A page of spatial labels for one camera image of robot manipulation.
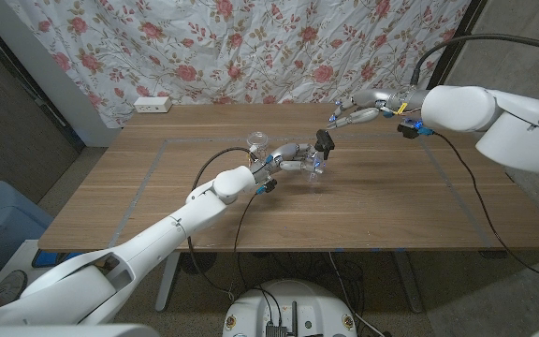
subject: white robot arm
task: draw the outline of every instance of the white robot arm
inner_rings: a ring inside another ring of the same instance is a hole
[[[327,129],[367,123],[380,114],[404,116],[403,134],[432,128],[485,132],[477,150],[502,165],[539,173],[539,100],[497,90],[441,85],[431,90],[370,89],[336,103]],[[358,110],[338,118],[354,106]]]
[[[281,169],[321,173],[316,159],[327,159],[334,144],[325,130],[317,136],[315,146],[286,144],[250,168],[224,171],[189,194],[179,210],[130,241],[76,256],[51,269],[18,300],[0,307],[0,327],[110,322],[143,277],[187,237],[215,223],[239,193],[269,192],[276,184],[270,175]]]

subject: floral curtain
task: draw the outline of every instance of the floral curtain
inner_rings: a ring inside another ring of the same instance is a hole
[[[7,0],[108,127],[139,96],[329,102],[401,88],[470,0]],[[434,54],[423,71],[429,78]]]

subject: table leg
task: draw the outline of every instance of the table leg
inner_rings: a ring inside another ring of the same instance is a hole
[[[161,278],[161,285],[159,285],[159,293],[157,293],[157,300],[155,301],[155,310],[158,313],[162,313],[168,307],[168,298],[174,284],[174,276],[178,269],[178,260],[180,253],[173,252],[166,259],[166,266],[164,268],[164,275]]]
[[[402,281],[402,288],[407,296],[409,302],[409,308],[416,314],[423,313],[423,303],[419,295],[419,288],[417,287],[417,280],[411,266],[411,261],[406,252],[394,252],[392,253],[394,261],[399,270],[399,276]]]

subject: blue connector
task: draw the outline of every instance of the blue connector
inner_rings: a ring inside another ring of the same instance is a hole
[[[417,133],[419,135],[429,136],[434,134],[434,130],[422,126],[417,129]]]

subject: small box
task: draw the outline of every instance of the small box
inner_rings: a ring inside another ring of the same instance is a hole
[[[139,97],[135,102],[137,112],[168,112],[171,106],[169,97]]]

